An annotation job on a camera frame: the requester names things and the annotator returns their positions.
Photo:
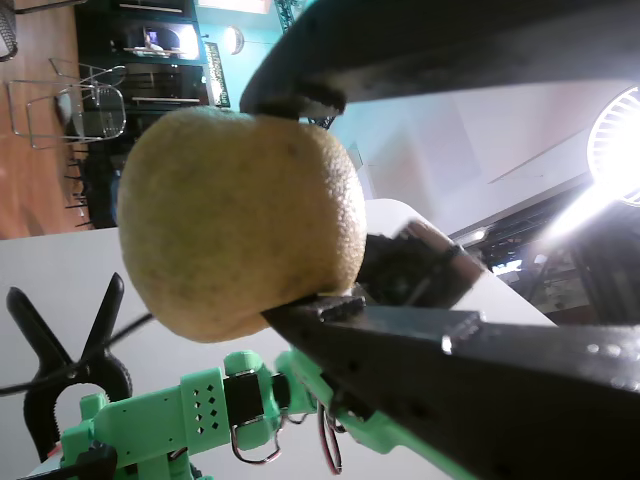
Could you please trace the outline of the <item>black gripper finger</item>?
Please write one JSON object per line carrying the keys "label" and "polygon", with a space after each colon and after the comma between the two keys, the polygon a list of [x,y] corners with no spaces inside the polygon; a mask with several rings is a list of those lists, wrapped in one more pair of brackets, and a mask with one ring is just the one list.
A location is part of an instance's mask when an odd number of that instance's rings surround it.
{"label": "black gripper finger", "polygon": [[531,83],[639,76],[635,1],[317,1],[246,86],[250,114]]}
{"label": "black gripper finger", "polygon": [[477,312],[321,297],[266,313],[339,389],[467,479],[635,479],[639,331],[486,322]]}

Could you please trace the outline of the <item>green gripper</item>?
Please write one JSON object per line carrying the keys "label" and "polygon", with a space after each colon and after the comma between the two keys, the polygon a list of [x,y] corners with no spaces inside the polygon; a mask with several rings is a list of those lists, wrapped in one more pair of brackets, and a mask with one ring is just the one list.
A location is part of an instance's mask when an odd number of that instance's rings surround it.
{"label": "green gripper", "polygon": [[351,407],[338,405],[339,389],[323,376],[323,371],[296,349],[281,353],[276,369],[289,384],[287,411],[293,414],[316,414],[323,454],[334,475],[342,473],[339,434],[349,434],[356,443],[379,454],[396,447],[406,447],[453,479],[467,479],[469,472],[445,455],[419,440],[387,415],[376,411],[366,417]]}

